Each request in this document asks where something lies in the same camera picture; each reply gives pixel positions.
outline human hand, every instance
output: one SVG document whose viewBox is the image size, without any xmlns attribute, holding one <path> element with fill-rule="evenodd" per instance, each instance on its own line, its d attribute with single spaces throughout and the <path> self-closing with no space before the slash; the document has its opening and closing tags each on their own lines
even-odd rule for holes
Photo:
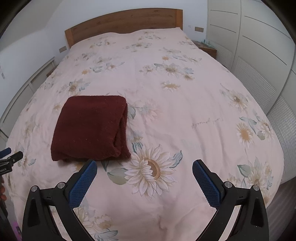
<svg viewBox="0 0 296 241">
<path fill-rule="evenodd" d="M 7 197 L 3 194 L 5 192 L 5 187 L 2 185 L 2 183 L 4 183 L 4 179 L 3 177 L 1 177 L 1 184 L 0 184 L 0 198 L 3 200 L 3 201 L 6 201 L 7 200 Z"/>
</svg>

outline silver screw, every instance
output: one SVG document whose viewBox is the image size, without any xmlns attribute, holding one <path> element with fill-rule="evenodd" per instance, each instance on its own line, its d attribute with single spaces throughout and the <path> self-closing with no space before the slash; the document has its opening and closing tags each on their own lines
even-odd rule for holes
<svg viewBox="0 0 296 241">
<path fill-rule="evenodd" d="M 253 188 L 255 191 L 259 191 L 259 187 L 257 185 L 254 185 Z"/>
<path fill-rule="evenodd" d="M 65 186 L 65 183 L 58 183 L 57 187 L 58 188 L 63 188 Z"/>
<path fill-rule="evenodd" d="M 231 182 L 225 182 L 224 185 L 225 185 L 227 188 L 231 188 L 231 187 L 232 187 L 232 183 L 231 183 Z"/>
<path fill-rule="evenodd" d="M 31 188 L 31 191 L 32 192 L 35 192 L 37 190 L 37 186 L 33 186 L 32 188 Z"/>
</svg>

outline bed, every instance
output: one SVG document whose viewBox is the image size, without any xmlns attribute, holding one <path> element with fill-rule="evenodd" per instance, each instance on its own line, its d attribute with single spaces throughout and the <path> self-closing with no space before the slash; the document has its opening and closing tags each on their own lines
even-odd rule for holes
<svg viewBox="0 0 296 241">
<path fill-rule="evenodd" d="M 74 95 L 120 95 L 128 103 L 131 158 L 97 162 L 75 209 L 95 240 L 196 240 L 215 213 L 192 174 L 196 159 L 237 187 L 260 186 L 270 204 L 284 168 L 279 140 L 243 84 L 181 30 L 182 19 L 179 9 L 132 9 L 65 31 L 69 53 L 7 142 L 24 153 L 5 176 L 20 226 L 31 186 L 54 187 L 83 165 L 54 162 L 50 153 L 61 108 Z"/>
</svg>

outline beige switch plate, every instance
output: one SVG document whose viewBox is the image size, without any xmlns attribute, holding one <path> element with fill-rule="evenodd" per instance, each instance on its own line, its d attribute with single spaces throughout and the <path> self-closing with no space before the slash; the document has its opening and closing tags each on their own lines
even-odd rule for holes
<svg viewBox="0 0 296 241">
<path fill-rule="evenodd" d="M 203 28 L 195 27 L 195 31 L 197 31 L 197 32 L 202 32 L 202 33 L 203 33 Z"/>
<path fill-rule="evenodd" d="M 66 47 L 66 46 L 60 48 L 60 49 L 59 49 L 59 52 L 61 53 L 61 52 L 65 51 L 65 50 L 67 50 L 67 47 Z"/>
</svg>

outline blanket fold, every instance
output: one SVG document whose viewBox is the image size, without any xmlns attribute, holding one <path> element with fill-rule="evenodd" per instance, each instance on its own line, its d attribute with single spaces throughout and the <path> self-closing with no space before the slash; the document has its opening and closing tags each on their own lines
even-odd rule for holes
<svg viewBox="0 0 296 241">
<path fill-rule="evenodd" d="M 127 159 L 128 107 L 121 96 L 73 96 L 64 104 L 51 145 L 52 160 Z"/>
</svg>

